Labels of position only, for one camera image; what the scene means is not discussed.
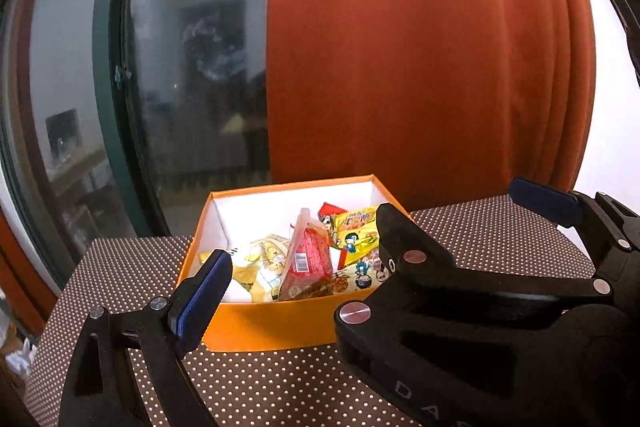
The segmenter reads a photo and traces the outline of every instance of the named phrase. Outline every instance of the metal screw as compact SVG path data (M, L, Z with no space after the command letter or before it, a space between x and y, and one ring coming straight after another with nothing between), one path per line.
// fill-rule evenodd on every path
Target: metal screw
M369 320L371 308L362 301L348 302L338 314L340 320L347 324L362 324Z
M427 260L427 256L420 250L409 250L404 252L402 258L410 264L420 264Z
M100 317L102 317L103 313L104 313L104 308L102 306L96 306L93 310L89 312L89 316L92 319L99 319Z
M611 286L604 279L596 279L593 281L593 288L601 295L608 295L611 291Z
M152 310L161 310L166 306L166 299L164 297L156 297L155 299L151 299L149 306Z

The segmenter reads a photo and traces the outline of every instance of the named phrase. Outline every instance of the snack package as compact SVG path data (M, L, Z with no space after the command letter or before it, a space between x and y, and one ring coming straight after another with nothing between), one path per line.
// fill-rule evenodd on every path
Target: snack package
M388 277L389 272L380 261L378 248L374 248L357 263L334 273L331 288L334 294L377 288Z
M271 302L278 299L288 247L288 239L269 234L263 239L250 243L247 247L234 248L229 252L233 263L232 278L246 293L249 293L250 302ZM209 255L210 252L199 254L200 262L204 264ZM233 301L249 300L242 295L242 290L237 284L232 282L232 285L234 286Z
M311 219L308 208L298 216L283 274L280 301L332 294L328 234L321 223Z
M338 269L356 263L378 247L377 209L377 205L368 206L334 216L334 244L342 249Z
M332 237L332 232L334 231L334 216L344 214L345 212L347 211L344 208L327 203L326 201L322 204L320 210L318 210L318 219L326 227L332 244L334 243L334 238Z

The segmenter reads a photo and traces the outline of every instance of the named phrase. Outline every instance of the glass window pane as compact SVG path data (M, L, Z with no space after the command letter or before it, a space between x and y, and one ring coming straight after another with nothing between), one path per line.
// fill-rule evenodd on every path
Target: glass window pane
M10 8L2 83L13 138L24 137L14 163L30 171L36 187L21 188L37 192L77 260L94 238L134 235L98 119L94 0L11 0Z
M129 0L143 152L174 235L211 190L270 181L266 0Z

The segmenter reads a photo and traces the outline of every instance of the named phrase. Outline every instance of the table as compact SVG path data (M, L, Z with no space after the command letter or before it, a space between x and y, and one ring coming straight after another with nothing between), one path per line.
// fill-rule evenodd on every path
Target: table
M521 275L590 277L593 264L545 219L508 196L412 212L451 251L458 267ZM189 237L98 239L62 292L42 334L25 403L44 427L57 425L66 370L95 305L134 311L169 295ZM166 426L142 354L130 351L151 422ZM417 425L340 363L335 344L255 353L212 353L204 344L184 365L225 426L401 427Z

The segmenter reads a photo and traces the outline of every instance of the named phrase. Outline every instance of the white wall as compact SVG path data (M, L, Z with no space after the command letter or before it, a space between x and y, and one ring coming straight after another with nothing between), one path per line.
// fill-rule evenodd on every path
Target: white wall
M640 86L610 0L590 0L596 37L591 128L575 190L601 191L640 213ZM568 237L581 248L575 231Z
M94 0L36 0L31 26L30 76L33 118L42 158L52 170L45 121L75 108L82 152L104 147L98 121L92 63Z

